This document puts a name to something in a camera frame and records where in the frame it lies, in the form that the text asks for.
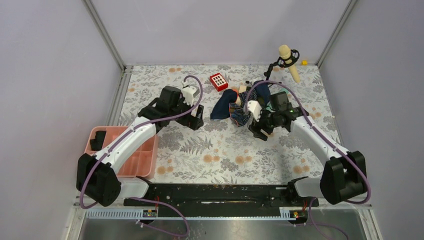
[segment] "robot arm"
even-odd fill
[[[182,89],[172,86],[164,87],[160,96],[142,108],[126,131],[112,143],[93,156],[85,153],[79,158],[76,188],[79,191],[82,190],[90,170],[98,161],[101,161],[85,188],[87,196],[104,207],[112,204],[117,198],[143,197],[148,190],[148,184],[137,177],[118,178],[118,171],[136,149],[166,127],[170,121],[176,121],[193,130],[202,127],[204,109],[202,105],[198,105],[195,115],[186,114],[178,118],[150,123],[152,120],[177,116],[190,110],[198,94],[199,89],[187,85],[185,81],[183,81]]]
[[[306,112],[306,117],[312,123],[310,126],[301,109],[292,107],[285,92],[271,95],[270,102],[272,111],[262,109],[256,101],[249,101],[247,104],[247,109],[254,118],[249,126],[253,136],[266,141],[268,137],[262,131],[271,134],[275,127],[286,128],[291,134],[304,141],[324,166],[321,178],[303,177],[288,183],[287,189],[291,192],[292,199],[309,196],[324,197],[329,203],[337,204],[367,191],[358,172],[336,149],[353,160],[366,175],[365,158],[359,151],[350,152],[332,140]],[[324,141],[323,137],[335,148]]]

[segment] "yellow object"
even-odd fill
[[[279,56],[284,60],[286,64],[290,64],[292,60],[290,60],[290,56],[292,56],[292,50],[287,45],[281,45],[278,48]],[[288,71],[291,74],[291,77],[296,83],[301,82],[301,77],[299,76],[298,70],[295,65],[291,65],[288,67]]]

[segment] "red box with white dots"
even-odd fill
[[[228,88],[228,82],[221,75],[221,73],[210,76],[209,80],[218,92]]]

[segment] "striped cloth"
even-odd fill
[[[248,96],[248,91],[244,91],[242,93],[238,93],[238,97],[240,97],[241,106],[237,105],[234,102],[230,102],[228,104],[229,107],[229,118],[237,125],[237,127],[244,126],[248,123],[249,118],[251,117],[250,112],[245,114],[244,106],[245,103],[251,100],[257,100],[256,89],[253,89],[251,92],[249,99],[246,101],[246,97]]]

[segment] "table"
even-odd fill
[[[180,88],[187,75],[197,76],[204,95],[204,126],[197,131],[171,122],[159,133],[154,178],[156,183],[286,184],[303,177],[319,177],[323,166],[308,146],[285,129],[275,128],[267,141],[253,138],[248,124],[236,127],[230,119],[214,121],[210,113],[221,97],[209,76],[221,73],[229,88],[261,78],[265,65],[139,65],[133,66],[119,125],[129,125],[140,109],[160,95],[166,85]],[[270,80],[282,82],[299,97],[316,124],[339,142],[336,125],[316,66],[297,67],[301,82],[287,69],[275,67]],[[272,86],[271,93],[279,91]],[[293,106],[297,106],[289,94]]]

